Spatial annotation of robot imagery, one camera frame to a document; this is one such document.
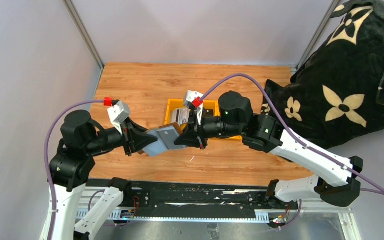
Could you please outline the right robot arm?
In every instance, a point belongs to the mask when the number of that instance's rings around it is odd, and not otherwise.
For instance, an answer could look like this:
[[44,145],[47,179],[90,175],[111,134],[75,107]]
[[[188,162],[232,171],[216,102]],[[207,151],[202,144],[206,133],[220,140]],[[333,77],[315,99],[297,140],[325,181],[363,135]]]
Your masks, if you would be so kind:
[[218,99],[218,116],[204,117],[202,97],[196,91],[186,93],[183,104],[190,110],[189,118],[175,145],[203,150],[211,138],[240,136],[250,149],[276,155],[312,172],[312,176],[296,180],[272,180],[265,194],[271,205],[319,199],[332,206],[348,207],[360,196],[357,174],[364,163],[360,157],[341,157],[293,137],[276,118],[255,114],[251,101],[235,91]]

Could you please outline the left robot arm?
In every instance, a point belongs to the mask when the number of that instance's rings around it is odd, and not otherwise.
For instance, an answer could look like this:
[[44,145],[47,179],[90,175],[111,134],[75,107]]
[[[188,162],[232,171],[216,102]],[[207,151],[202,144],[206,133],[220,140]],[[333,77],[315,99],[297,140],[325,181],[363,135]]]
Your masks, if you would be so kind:
[[61,126],[62,139],[49,164],[49,212],[41,238],[46,240],[92,240],[116,207],[137,209],[140,198],[132,190],[132,182],[114,177],[101,198],[85,217],[76,222],[76,215],[94,158],[123,148],[127,156],[155,143],[155,136],[127,118],[122,130],[105,129],[86,110],[69,113]]

